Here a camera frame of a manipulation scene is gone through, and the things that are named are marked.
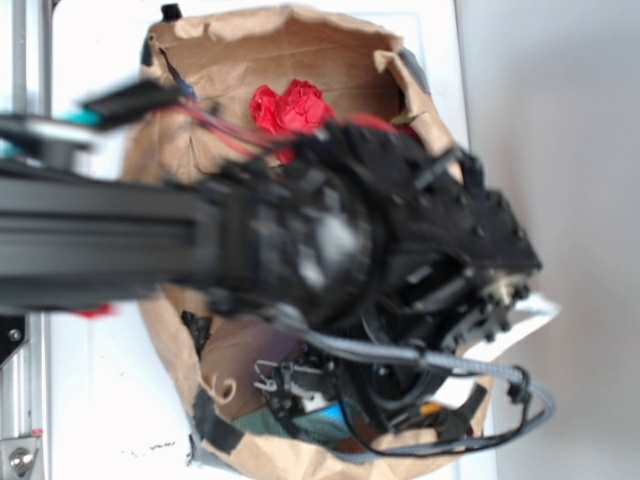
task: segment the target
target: bolt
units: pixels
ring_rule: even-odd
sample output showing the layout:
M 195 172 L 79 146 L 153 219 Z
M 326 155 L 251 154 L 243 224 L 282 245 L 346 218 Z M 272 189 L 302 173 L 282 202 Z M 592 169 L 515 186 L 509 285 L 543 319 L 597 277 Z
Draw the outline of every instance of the bolt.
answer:
M 18 477 L 24 477 L 33 464 L 33 454 L 26 448 L 17 448 L 9 457 L 9 465 Z
M 12 342 L 19 342 L 20 340 L 22 340 L 22 332 L 17 328 L 9 331 L 9 340 L 11 340 Z

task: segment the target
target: white surface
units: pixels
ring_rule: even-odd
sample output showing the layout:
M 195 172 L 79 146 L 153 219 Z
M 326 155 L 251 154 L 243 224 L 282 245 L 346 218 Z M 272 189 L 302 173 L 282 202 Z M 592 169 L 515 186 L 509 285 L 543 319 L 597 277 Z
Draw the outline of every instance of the white surface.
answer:
M 148 26 L 160 1 L 63 0 L 54 13 L 54 112 L 137 76 Z M 263 5 L 255 1 L 184 1 L 185 16 Z M 387 26 L 426 66 L 434 100 L 456 139 L 467 144 L 452 1 L 316 2 Z M 126 131 L 110 134 L 84 170 L 117 176 Z M 134 304 L 94 322 L 72 315 L 52 321 L 53 480 L 75 478 L 239 478 L 184 466 L 187 424 L 173 385 L 151 346 Z M 493 452 L 465 457 L 430 480 L 495 478 Z
M 563 307 L 503 359 L 531 367 L 558 413 L 498 450 L 499 478 L 638 478 L 640 2 L 457 5 L 471 146 Z

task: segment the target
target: metal frame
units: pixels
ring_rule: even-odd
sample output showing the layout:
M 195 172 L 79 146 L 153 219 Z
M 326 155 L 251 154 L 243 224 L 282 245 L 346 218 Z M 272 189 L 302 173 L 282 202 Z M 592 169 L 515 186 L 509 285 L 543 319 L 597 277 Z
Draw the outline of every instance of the metal frame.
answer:
M 9 40 L 0 42 L 0 57 L 7 59 L 2 67 L 10 72 L 0 83 L 0 108 L 49 115 L 53 2 L 0 4 L 0 29 Z M 5 480 L 50 478 L 48 315 L 27 315 L 25 330 L 27 340 L 0 368 L 0 475 Z

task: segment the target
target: vertical metal pole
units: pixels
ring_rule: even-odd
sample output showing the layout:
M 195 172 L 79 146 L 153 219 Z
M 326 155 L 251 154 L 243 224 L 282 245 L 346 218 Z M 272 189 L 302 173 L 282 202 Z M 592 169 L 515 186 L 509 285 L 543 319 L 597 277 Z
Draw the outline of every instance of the vertical metal pole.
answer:
M 27 4 L 24 0 L 13 0 L 12 8 L 12 110 L 27 112 Z
M 8 40 L 0 42 L 0 62 L 11 78 L 10 83 L 0 82 L 0 107 L 49 115 L 53 2 L 0 0 L 0 4 L 1 35 Z M 0 370 L 0 442 L 9 446 L 10 439 L 33 437 L 38 461 L 29 478 L 50 479 L 49 319 L 47 314 L 32 313 L 26 320 L 27 343 Z

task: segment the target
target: paper bag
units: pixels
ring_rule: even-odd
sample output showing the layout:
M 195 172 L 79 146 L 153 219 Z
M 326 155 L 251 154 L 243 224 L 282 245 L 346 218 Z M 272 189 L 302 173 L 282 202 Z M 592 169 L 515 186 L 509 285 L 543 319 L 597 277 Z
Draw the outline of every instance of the paper bag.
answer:
M 256 88 L 266 84 L 282 92 L 297 78 L 317 86 L 339 120 L 352 113 L 385 120 L 404 113 L 432 155 L 453 144 L 401 38 L 349 16 L 284 6 L 181 18 L 175 7 L 166 7 L 164 20 L 148 31 L 144 52 L 143 77 L 168 86 L 184 82 L 205 107 L 216 105 L 225 120 L 246 128 L 256 128 L 249 113 Z M 181 114 L 155 112 L 131 133 L 123 177 L 190 183 L 216 172 L 228 159 L 242 157 Z M 165 286 L 158 298 L 142 302 L 141 310 L 204 448 L 249 477 L 390 480 L 413 478 L 452 460 L 352 463 L 311 443 L 242 432 L 230 422 L 263 405 L 252 385 L 254 362 L 280 360 L 296 340 L 264 323 L 216 317 L 199 358 L 180 314 L 211 315 L 203 296 Z M 487 403 L 473 420 L 476 434 Z M 384 435 L 374 446 L 435 440 L 434 431 L 423 429 Z

